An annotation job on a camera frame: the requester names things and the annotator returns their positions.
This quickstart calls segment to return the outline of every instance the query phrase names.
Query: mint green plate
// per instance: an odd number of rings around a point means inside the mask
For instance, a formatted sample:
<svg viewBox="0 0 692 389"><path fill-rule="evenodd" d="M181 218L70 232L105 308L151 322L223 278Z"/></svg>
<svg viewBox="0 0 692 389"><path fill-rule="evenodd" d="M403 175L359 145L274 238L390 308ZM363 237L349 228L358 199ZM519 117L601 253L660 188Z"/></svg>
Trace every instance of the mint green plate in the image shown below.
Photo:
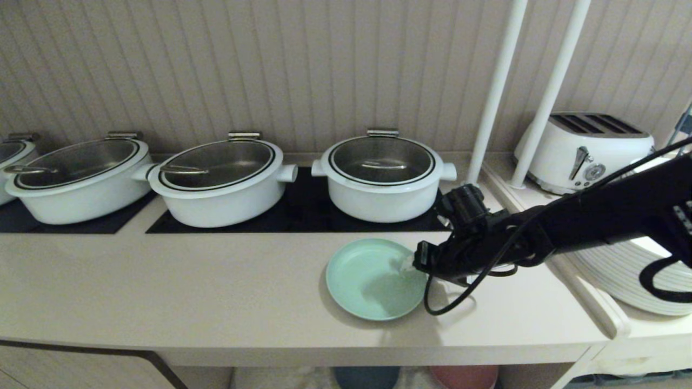
<svg viewBox="0 0 692 389"><path fill-rule="evenodd" d="M423 300L425 273L399 273L413 252L386 239L362 239L337 251L327 265L327 288L343 309L368 320L392 320Z"/></svg>

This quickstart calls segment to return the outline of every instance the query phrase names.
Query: glass lid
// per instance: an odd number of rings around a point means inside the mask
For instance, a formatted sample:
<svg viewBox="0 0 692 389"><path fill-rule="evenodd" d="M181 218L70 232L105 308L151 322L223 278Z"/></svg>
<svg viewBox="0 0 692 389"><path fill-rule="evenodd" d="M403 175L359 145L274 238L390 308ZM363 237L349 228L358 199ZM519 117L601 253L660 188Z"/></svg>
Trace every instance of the glass lid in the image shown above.
<svg viewBox="0 0 692 389"><path fill-rule="evenodd" d="M435 166L433 156L424 147L384 136L345 142L334 149L329 163L350 179L383 184L422 179Z"/></svg>
<svg viewBox="0 0 692 389"><path fill-rule="evenodd" d="M22 142L0 143L0 163L7 161L25 148Z"/></svg>
<svg viewBox="0 0 692 389"><path fill-rule="evenodd" d="M214 142L188 150L161 166L161 182L173 188L206 190L245 181L266 169L274 150L257 141Z"/></svg>
<svg viewBox="0 0 692 389"><path fill-rule="evenodd" d="M122 165L138 150L137 143L122 139L79 143L35 159L17 175L16 184L45 189L83 181Z"/></svg>

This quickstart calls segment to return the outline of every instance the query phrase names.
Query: white toaster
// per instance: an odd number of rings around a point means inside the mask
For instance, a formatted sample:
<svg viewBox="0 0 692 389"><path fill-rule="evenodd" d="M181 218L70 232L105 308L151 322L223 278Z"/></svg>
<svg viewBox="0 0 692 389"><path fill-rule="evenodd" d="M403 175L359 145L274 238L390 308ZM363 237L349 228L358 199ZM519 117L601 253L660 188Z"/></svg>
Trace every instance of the white toaster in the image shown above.
<svg viewBox="0 0 692 389"><path fill-rule="evenodd" d="M514 150L515 162L527 133ZM574 193L652 151L653 137L620 119L590 112L556 112L545 126L528 176L548 192Z"/></svg>

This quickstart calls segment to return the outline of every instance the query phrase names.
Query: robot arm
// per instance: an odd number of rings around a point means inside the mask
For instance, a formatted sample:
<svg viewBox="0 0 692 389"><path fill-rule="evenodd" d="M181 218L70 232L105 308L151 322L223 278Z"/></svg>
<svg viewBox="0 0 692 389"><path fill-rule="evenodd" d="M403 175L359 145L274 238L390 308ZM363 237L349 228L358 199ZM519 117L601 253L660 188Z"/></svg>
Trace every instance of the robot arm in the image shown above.
<svg viewBox="0 0 692 389"><path fill-rule="evenodd" d="M667 147L636 165L687 143ZM653 285L654 276L673 263L681 261L692 268L692 154L609 183L636 165L588 189L513 215L506 210L490 213L480 190L471 184L444 195L435 210L449 221L452 234L439 246L420 242L413 265L469 288L458 302L440 311L430 309L426 296L426 309L442 314L453 308L485 275L496 275L491 272L495 265L536 266L556 253L644 235L672 255L641 272L642 286L662 300L692 302L692 291L665 291ZM471 286L466 283L469 275L479 275Z"/></svg>

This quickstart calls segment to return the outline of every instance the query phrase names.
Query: black induction cooktop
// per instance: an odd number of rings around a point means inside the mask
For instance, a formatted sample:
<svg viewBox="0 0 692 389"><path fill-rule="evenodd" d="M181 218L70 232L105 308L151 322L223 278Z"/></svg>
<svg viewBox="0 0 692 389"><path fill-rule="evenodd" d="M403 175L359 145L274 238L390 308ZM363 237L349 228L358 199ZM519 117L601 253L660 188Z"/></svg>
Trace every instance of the black induction cooktop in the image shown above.
<svg viewBox="0 0 692 389"><path fill-rule="evenodd" d="M0 233L43 233L43 234L114 234L144 208L154 197L149 192L141 199L105 216L81 223L54 226L34 219L18 199L0 206Z"/></svg>
<svg viewBox="0 0 692 389"><path fill-rule="evenodd" d="M175 220L166 211L148 234L176 233L355 233L446 231L431 209L421 216L399 223L372 223L346 215L329 199L326 177L312 177L310 168L298 168L294 183L286 185L284 196L265 213L233 226L196 228Z"/></svg>

